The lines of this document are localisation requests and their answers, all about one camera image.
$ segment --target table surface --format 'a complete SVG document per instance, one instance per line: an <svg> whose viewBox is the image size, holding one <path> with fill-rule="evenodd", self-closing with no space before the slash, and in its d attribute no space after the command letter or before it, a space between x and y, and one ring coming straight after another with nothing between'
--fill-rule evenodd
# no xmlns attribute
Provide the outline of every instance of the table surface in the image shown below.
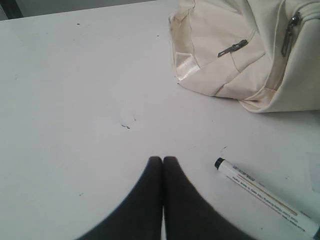
<svg viewBox="0 0 320 240"><path fill-rule="evenodd" d="M158 0L0 22L0 237L70 240L104 219L149 156L261 240L307 240L213 168L224 157L320 222L308 154L320 112L253 114L177 84Z"/></svg>

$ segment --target white table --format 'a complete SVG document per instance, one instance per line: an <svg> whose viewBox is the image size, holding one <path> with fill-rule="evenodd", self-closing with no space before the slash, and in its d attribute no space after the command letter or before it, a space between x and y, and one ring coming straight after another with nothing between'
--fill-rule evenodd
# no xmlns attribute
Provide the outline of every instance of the white table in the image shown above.
<svg viewBox="0 0 320 240"><path fill-rule="evenodd" d="M177 85L175 8L158 0L0 22L1 239L79 237L153 155L177 156L200 194L251 236L309 239L213 163L225 157L320 222L307 160L319 153L320 113L253 114Z"/></svg>

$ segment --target white marker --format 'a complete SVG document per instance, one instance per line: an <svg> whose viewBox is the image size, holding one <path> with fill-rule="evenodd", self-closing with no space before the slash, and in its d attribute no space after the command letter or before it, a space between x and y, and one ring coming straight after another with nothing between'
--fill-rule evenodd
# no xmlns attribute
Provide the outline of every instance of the white marker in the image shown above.
<svg viewBox="0 0 320 240"><path fill-rule="evenodd" d="M228 179L234 181L248 193L255 196L296 228L307 233L313 239L320 240L320 225L314 222L311 217L307 216L301 211L296 210L286 202L282 201L280 198L273 195L253 177L249 176L238 167L230 164L223 158L220 157L215 162L214 166Z"/></svg>

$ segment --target zipper pull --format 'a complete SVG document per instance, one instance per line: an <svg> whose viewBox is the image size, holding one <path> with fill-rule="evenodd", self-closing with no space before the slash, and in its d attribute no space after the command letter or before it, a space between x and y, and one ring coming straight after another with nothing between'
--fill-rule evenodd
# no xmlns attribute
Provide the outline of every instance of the zipper pull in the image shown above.
<svg viewBox="0 0 320 240"><path fill-rule="evenodd" d="M296 12L291 18L291 20L289 21L288 26L285 29L284 40L281 48L281 53L284 57L287 55L289 45L291 50L293 29L295 26L299 25L300 22L301 22L300 12Z"/></svg>
<svg viewBox="0 0 320 240"><path fill-rule="evenodd" d="M232 52L238 51L239 49L243 48L247 44L248 44L248 41L246 39L241 40L239 43L233 44L231 47L228 47L227 49L223 50L222 52L219 52L218 58L220 58L221 56L223 56L227 53L232 53Z"/></svg>

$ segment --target bag zipper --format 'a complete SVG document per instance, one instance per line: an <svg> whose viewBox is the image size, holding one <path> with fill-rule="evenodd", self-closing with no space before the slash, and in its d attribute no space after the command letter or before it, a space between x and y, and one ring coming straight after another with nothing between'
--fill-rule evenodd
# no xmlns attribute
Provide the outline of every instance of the bag zipper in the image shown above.
<svg viewBox="0 0 320 240"><path fill-rule="evenodd" d="M320 2L305 4L295 11L285 29L284 40L281 48L281 53L284 57L288 52L291 52L294 27L300 25L301 22L306 22L311 19L320 19Z"/></svg>
<svg viewBox="0 0 320 240"><path fill-rule="evenodd" d="M228 47L227 49L219 52L218 53L218 58L220 58L221 56L223 56L223 55L225 55L227 53L232 53L232 52L238 51L239 49L242 49L247 44L248 44L248 40L243 39L239 43L233 44L231 47Z"/></svg>

